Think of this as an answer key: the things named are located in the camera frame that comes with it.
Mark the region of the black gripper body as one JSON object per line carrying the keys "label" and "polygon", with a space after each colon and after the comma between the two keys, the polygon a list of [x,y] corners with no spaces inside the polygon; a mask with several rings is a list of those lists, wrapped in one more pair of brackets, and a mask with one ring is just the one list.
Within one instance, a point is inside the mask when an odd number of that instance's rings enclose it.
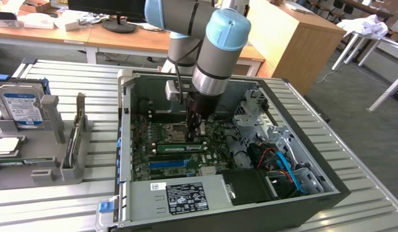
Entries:
{"label": "black gripper body", "polygon": [[191,92],[187,97],[187,120],[207,119],[213,114],[221,95],[207,96]]}

